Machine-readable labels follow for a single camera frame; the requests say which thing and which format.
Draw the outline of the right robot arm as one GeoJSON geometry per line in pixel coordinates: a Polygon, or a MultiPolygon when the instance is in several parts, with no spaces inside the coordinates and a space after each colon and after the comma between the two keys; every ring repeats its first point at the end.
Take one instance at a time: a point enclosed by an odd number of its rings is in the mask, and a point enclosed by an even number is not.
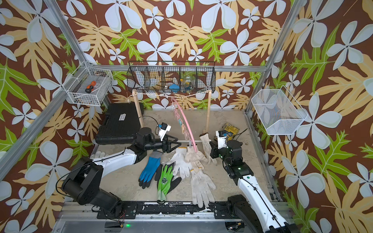
{"type": "Polygon", "coordinates": [[[231,216],[243,220],[252,233],[299,233],[296,224],[289,224],[264,194],[253,171],[243,161],[242,143],[229,140],[223,146],[210,142],[210,156],[220,158],[222,166],[243,195],[228,198],[226,204],[231,216]]]}

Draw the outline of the pink clip hanger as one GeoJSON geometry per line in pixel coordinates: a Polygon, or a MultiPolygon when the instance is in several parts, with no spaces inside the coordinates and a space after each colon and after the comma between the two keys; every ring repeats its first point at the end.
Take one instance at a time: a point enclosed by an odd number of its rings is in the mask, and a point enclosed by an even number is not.
{"type": "Polygon", "coordinates": [[[182,128],[183,134],[185,135],[186,140],[190,141],[190,144],[192,145],[192,147],[194,149],[194,152],[197,153],[198,148],[196,146],[196,142],[195,142],[194,136],[192,134],[192,130],[191,130],[190,125],[188,123],[188,120],[187,120],[187,118],[186,118],[186,116],[183,112],[183,109],[175,98],[171,98],[171,100],[172,100],[172,103],[173,103],[175,116],[180,122],[182,122],[181,123],[181,128],[182,128]]]}

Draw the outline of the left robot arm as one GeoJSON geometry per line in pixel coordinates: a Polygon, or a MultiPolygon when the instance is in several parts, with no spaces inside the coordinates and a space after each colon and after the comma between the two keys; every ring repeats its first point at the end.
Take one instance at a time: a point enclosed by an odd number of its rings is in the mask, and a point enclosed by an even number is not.
{"type": "Polygon", "coordinates": [[[148,163],[139,178],[140,187],[147,188],[152,180],[161,180],[161,156],[180,146],[181,143],[176,137],[164,134],[156,138],[150,128],[141,128],[132,144],[123,151],[103,158],[81,159],[66,175],[61,189],[80,205],[92,204],[118,216],[122,211],[123,201],[101,189],[102,178],[124,167],[137,164],[147,157],[148,163]]]}

